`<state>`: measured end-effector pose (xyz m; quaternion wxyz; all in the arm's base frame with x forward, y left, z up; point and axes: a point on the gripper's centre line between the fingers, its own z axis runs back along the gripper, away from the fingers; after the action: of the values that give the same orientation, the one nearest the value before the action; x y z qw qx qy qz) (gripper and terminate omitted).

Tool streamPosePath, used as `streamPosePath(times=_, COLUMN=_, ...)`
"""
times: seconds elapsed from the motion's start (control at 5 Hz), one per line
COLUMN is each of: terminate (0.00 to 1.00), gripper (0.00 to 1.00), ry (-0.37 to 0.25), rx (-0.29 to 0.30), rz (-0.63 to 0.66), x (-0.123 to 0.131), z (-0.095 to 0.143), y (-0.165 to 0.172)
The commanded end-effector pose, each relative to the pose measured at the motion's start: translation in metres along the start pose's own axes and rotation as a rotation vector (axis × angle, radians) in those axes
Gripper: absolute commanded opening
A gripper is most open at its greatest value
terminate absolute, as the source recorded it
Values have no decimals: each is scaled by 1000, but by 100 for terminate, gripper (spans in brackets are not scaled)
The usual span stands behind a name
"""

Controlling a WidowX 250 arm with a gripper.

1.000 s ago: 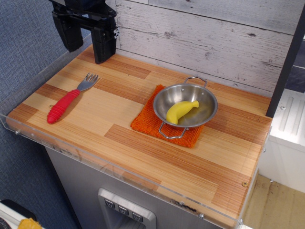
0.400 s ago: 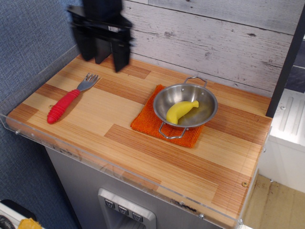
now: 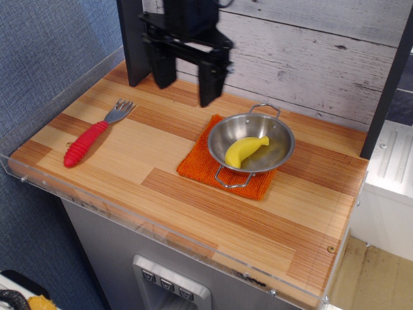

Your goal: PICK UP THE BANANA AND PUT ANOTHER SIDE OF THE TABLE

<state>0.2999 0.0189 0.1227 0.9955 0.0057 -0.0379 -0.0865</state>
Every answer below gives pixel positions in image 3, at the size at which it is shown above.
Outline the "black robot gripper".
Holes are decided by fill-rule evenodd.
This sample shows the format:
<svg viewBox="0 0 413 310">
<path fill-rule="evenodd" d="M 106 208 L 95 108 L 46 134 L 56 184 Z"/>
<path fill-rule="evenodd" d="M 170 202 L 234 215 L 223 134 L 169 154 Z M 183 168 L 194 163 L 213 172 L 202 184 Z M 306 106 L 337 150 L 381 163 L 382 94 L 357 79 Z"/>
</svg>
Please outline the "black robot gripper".
<svg viewBox="0 0 413 310">
<path fill-rule="evenodd" d="M 160 89 L 176 80 L 176 58 L 198 64 L 199 101 L 207 107 L 222 95 L 233 42 L 217 29 L 219 1 L 163 1 L 162 14 L 142 13 L 142 35 Z"/>
</svg>

